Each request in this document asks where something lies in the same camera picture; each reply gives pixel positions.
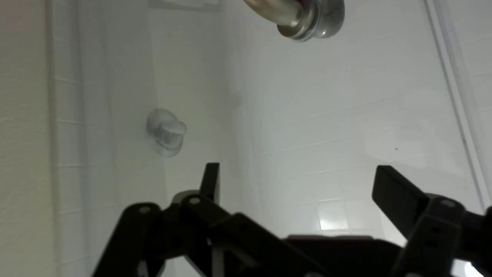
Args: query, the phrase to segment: shower wall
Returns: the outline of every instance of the shower wall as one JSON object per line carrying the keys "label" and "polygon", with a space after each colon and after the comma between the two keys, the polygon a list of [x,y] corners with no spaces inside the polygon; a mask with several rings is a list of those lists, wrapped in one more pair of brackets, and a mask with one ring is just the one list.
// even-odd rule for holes
{"label": "shower wall", "polygon": [[492,190],[492,1],[448,0],[449,27],[455,30],[457,62],[478,156]]}
{"label": "shower wall", "polygon": [[91,275],[118,215],[98,0],[52,1],[57,266]]}
{"label": "shower wall", "polygon": [[197,189],[208,161],[221,163],[221,203],[238,209],[237,150],[218,12],[149,9],[158,106],[188,124],[185,146],[165,158],[166,195]]}
{"label": "shower wall", "polygon": [[228,79],[245,198],[280,235],[403,243],[372,204],[377,164],[480,209],[424,1],[346,0],[329,39],[294,42],[226,1]]}

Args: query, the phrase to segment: white wall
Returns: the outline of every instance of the white wall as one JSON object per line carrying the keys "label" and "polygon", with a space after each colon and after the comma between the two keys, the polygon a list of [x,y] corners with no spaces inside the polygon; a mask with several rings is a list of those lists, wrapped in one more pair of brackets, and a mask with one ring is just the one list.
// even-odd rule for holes
{"label": "white wall", "polygon": [[148,1],[98,0],[103,35],[114,172],[120,207],[135,201],[163,203],[163,158],[146,133],[157,104]]}
{"label": "white wall", "polygon": [[277,233],[374,233],[377,164],[480,209],[423,1],[346,0],[341,32],[294,42],[226,1],[245,196]]}
{"label": "white wall", "polygon": [[55,216],[62,277],[91,275],[118,215],[98,0],[54,0]]}
{"label": "white wall", "polygon": [[0,275],[57,275],[48,1],[0,1]]}
{"label": "white wall", "polygon": [[492,190],[492,1],[448,0],[451,26],[457,38],[460,78],[474,122],[478,156],[486,184]]}
{"label": "white wall", "polygon": [[[241,209],[235,136],[225,72],[225,38],[217,12],[149,9],[158,107],[188,124],[185,146],[165,158],[166,204],[197,189],[208,161],[220,161],[221,204]],[[185,259],[168,264],[168,275],[195,275]]]}

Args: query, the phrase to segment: white tile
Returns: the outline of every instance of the white tile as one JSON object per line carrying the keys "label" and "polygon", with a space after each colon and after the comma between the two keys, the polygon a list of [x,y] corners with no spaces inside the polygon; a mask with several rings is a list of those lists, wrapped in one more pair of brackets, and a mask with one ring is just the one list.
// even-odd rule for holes
{"label": "white tile", "polygon": [[108,126],[86,126],[86,163],[91,166],[108,166],[112,163],[112,139]]}
{"label": "white tile", "polygon": [[492,102],[484,102],[478,110],[478,116],[486,124],[484,127],[489,129],[487,118],[492,118]]}
{"label": "white tile", "polygon": [[337,170],[343,198],[371,198],[374,170],[369,167],[352,167]]}
{"label": "white tile", "polygon": [[112,206],[106,207],[95,207],[89,210],[88,219],[88,235],[91,241],[88,243],[88,250],[91,255],[102,255],[103,249],[106,247],[111,233],[115,227],[115,213]]}
{"label": "white tile", "polygon": [[165,269],[165,272],[163,272],[163,277],[177,277],[174,267],[175,267],[175,259],[169,259],[169,261],[166,263],[166,269]]}
{"label": "white tile", "polygon": [[454,259],[452,275],[457,275],[457,277],[483,277],[483,273],[480,273],[477,270],[477,267],[474,267],[474,264],[471,261],[458,259],[458,258]]}
{"label": "white tile", "polygon": [[62,263],[60,277],[86,277],[86,258]]}
{"label": "white tile", "polygon": [[83,101],[75,82],[55,81],[55,118],[71,122],[83,121]]}
{"label": "white tile", "polygon": [[88,166],[85,178],[86,201],[91,207],[115,204],[117,184],[111,166]]}
{"label": "white tile", "polygon": [[329,155],[335,156],[335,167],[358,167],[366,164],[369,150],[360,136],[332,141],[332,144],[335,144],[335,147],[332,147]]}
{"label": "white tile", "polygon": [[83,104],[85,121],[89,124],[109,124],[109,96],[105,86],[98,86],[97,79],[85,79]]}
{"label": "white tile", "polygon": [[263,156],[260,173],[295,176],[331,170],[337,167],[337,156],[332,155],[335,147],[334,143],[323,143]]}
{"label": "white tile", "polygon": [[172,261],[174,261],[174,270],[177,275],[198,277],[198,273],[195,273],[195,269],[188,263],[186,258],[180,256],[180,258],[174,258]]}
{"label": "white tile", "polygon": [[349,229],[344,201],[318,203],[321,230]]}
{"label": "white tile", "polygon": [[334,230],[321,230],[321,235],[326,236],[340,236],[340,235],[357,235],[352,229],[334,229]]}
{"label": "white tile", "polygon": [[492,127],[487,124],[487,118],[491,118],[489,115],[492,115],[492,106],[489,109],[483,109],[480,110],[480,119],[481,119],[481,132],[484,135],[484,139],[487,141],[487,147],[489,147],[489,143],[492,141]]}
{"label": "white tile", "polygon": [[57,122],[57,164],[82,166],[85,164],[85,141],[82,124]]}
{"label": "white tile", "polygon": [[98,261],[100,261],[100,255],[89,256],[85,275],[92,275],[95,267],[97,267],[97,264],[98,264]]}
{"label": "white tile", "polygon": [[83,167],[57,167],[59,212],[74,212],[85,207]]}
{"label": "white tile", "polygon": [[357,112],[360,107],[340,109],[332,113],[323,113],[314,118],[314,124],[318,127],[318,133],[323,141],[338,141],[360,133]]}
{"label": "white tile", "polygon": [[480,39],[467,41],[463,46],[464,61],[471,75],[491,73],[492,62],[489,56],[492,47],[492,32]]}
{"label": "white tile", "polygon": [[491,12],[492,4],[487,0],[474,0],[463,2],[458,0],[449,1],[449,10],[461,42],[474,41],[484,35],[491,35]]}
{"label": "white tile", "polygon": [[260,129],[254,147],[257,152],[271,153],[281,152],[295,147],[305,147],[309,144],[321,143],[318,124],[311,119],[292,121],[289,127],[272,126]]}
{"label": "white tile", "polygon": [[384,239],[394,241],[400,246],[406,243],[406,238],[391,221],[383,223],[383,233],[384,233]]}
{"label": "white tile", "polygon": [[77,6],[72,0],[52,1],[52,35],[55,38],[75,42],[77,30]]}
{"label": "white tile", "polygon": [[54,69],[55,78],[80,81],[80,61],[79,61],[79,47],[77,44],[54,39]]}
{"label": "white tile", "polygon": [[269,203],[266,209],[272,212],[272,230],[278,235],[320,232],[317,204],[280,206]]}
{"label": "white tile", "polygon": [[83,212],[60,213],[60,258],[62,263],[85,258],[86,253],[86,216]]}
{"label": "white tile", "polygon": [[234,212],[241,206],[237,199],[237,195],[240,195],[243,176],[238,172],[237,161],[221,163],[220,166],[220,203],[223,204],[223,207]]}
{"label": "white tile", "polygon": [[308,204],[343,196],[335,172],[317,172],[285,179],[265,178],[260,190],[283,204]]}
{"label": "white tile", "polygon": [[474,86],[474,98],[478,106],[492,102],[492,73],[471,76]]}
{"label": "white tile", "polygon": [[162,169],[158,169],[157,159],[148,159],[145,163],[138,163],[138,172],[137,173],[128,173],[129,178],[122,183],[118,179],[118,192],[120,196],[125,198],[165,198],[166,193],[166,184],[165,176],[162,173]]}
{"label": "white tile", "polygon": [[351,229],[380,229],[381,216],[378,207],[369,199],[346,199],[346,213]]}

